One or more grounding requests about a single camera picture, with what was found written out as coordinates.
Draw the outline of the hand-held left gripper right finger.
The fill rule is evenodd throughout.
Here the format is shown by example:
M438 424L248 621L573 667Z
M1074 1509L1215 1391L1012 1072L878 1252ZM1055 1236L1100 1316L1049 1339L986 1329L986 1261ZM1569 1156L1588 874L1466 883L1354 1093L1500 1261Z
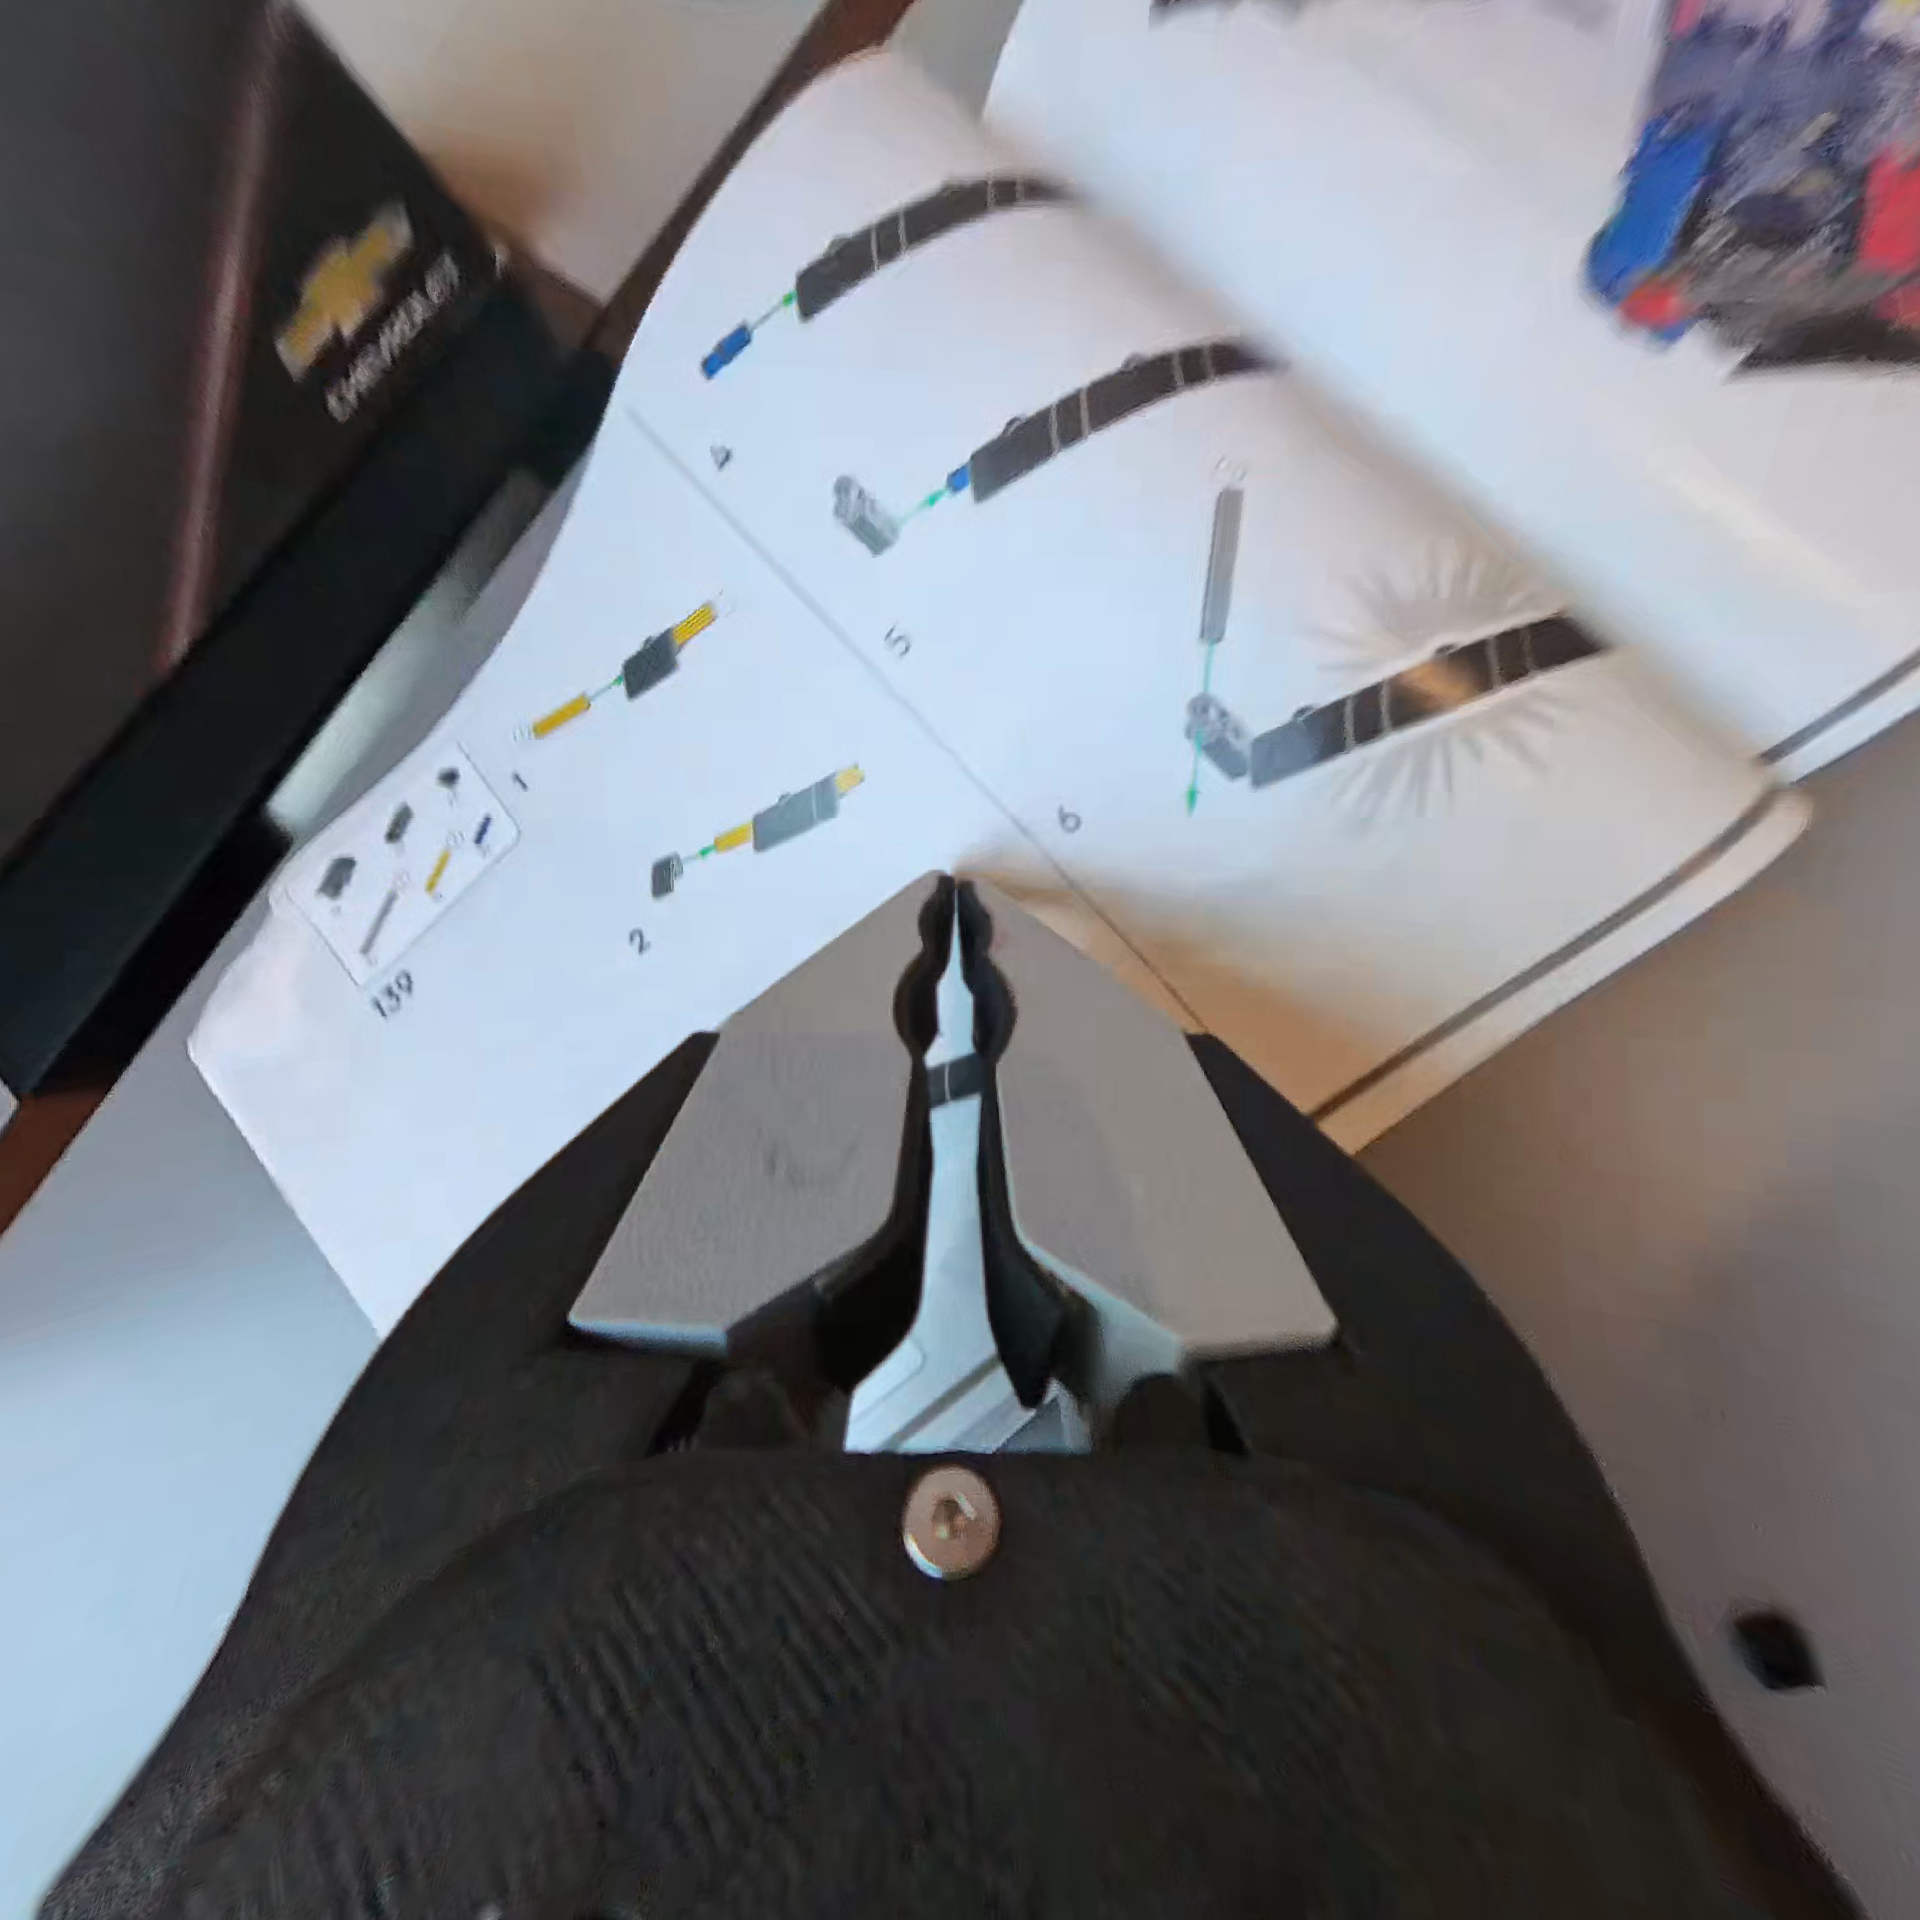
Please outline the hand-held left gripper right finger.
M1318 1352L1338 1320L1185 1031L988 883L954 887L980 1066L976 1191L998 1365L1117 1411L1143 1381Z

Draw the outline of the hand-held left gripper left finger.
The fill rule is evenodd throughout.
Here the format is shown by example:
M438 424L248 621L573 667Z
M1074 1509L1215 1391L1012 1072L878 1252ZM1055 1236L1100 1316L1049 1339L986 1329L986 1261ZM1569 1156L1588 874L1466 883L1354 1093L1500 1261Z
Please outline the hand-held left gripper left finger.
M567 1312L656 1358L854 1390L918 1316L930 1213L924 1056L952 879L922 874L718 1029Z

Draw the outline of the open instruction booklet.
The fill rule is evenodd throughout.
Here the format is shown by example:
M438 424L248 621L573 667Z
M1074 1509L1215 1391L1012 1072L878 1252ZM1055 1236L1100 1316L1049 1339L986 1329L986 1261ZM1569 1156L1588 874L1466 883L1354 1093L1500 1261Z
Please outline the open instruction booklet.
M1663 11L1023 4L772 118L186 1043L378 1333L922 870L1361 1146L1796 838L1916 709L1916 4Z

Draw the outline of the black toy car set box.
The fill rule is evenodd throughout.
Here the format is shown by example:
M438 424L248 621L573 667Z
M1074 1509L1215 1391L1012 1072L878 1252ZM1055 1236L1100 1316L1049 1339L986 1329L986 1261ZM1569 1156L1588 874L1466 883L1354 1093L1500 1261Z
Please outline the black toy car set box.
M606 385L301 4L3 4L6 1120L143 1043L274 789Z

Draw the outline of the small black square brick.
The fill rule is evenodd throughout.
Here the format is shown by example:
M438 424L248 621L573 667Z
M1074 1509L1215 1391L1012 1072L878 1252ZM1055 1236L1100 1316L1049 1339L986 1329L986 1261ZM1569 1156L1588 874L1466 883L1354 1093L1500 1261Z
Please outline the small black square brick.
M1826 1687L1823 1660L1803 1621L1774 1605L1732 1611L1726 1623L1739 1667L1767 1694L1807 1694Z

